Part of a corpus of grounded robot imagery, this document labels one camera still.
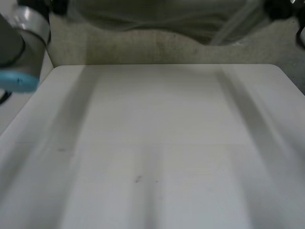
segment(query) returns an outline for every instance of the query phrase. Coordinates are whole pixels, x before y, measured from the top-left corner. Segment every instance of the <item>blue ring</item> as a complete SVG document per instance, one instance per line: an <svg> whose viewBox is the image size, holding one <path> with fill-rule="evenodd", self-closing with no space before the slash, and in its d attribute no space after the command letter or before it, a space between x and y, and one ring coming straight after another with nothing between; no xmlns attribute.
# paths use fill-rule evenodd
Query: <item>blue ring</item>
<svg viewBox="0 0 305 229"><path fill-rule="evenodd" d="M8 92L30 93L37 90L39 78L26 73L0 71L0 88Z"/></svg>

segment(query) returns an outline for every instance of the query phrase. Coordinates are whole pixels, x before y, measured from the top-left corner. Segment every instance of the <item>stain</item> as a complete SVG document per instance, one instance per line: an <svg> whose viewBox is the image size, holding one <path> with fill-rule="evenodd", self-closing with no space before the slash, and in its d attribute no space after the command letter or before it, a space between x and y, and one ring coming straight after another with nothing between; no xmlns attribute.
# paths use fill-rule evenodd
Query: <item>stain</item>
<svg viewBox="0 0 305 229"><path fill-rule="evenodd" d="M142 176L137 176L137 179L135 180L135 183L139 183L142 180Z"/></svg>
<svg viewBox="0 0 305 229"><path fill-rule="evenodd" d="M58 151L58 152L66 152L66 149L64 149L64 148L59 148L59 149L57 149L57 151Z"/></svg>

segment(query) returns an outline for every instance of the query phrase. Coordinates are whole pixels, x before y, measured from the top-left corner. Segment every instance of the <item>floor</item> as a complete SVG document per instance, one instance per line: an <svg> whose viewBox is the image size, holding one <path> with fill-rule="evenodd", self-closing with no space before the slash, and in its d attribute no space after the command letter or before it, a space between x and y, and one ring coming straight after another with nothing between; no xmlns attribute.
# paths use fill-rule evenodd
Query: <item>floor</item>
<svg viewBox="0 0 305 229"><path fill-rule="evenodd" d="M305 94L305 52L295 20L276 22L234 45L211 47L166 31L112 32L51 17L54 67L77 64L267 63L279 66Z"/></svg>

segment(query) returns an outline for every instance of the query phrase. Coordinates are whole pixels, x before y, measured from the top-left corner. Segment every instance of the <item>cable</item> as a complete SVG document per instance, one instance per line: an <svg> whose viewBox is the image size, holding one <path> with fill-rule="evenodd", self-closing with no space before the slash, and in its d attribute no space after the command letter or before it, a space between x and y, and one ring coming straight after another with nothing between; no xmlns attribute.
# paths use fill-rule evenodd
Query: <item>cable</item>
<svg viewBox="0 0 305 229"><path fill-rule="evenodd" d="M12 92L5 92L3 96L0 98L0 106L2 106L12 95Z"/></svg>

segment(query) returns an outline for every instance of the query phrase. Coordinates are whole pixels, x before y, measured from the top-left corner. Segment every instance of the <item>white tabletop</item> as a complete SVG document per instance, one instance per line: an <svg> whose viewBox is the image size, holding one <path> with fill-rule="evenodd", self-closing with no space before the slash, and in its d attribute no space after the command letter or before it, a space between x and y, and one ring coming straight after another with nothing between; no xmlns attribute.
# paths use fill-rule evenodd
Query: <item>white tabletop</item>
<svg viewBox="0 0 305 229"><path fill-rule="evenodd" d="M0 228L302 229L304 140L272 65L58 67L0 137Z"/></svg>

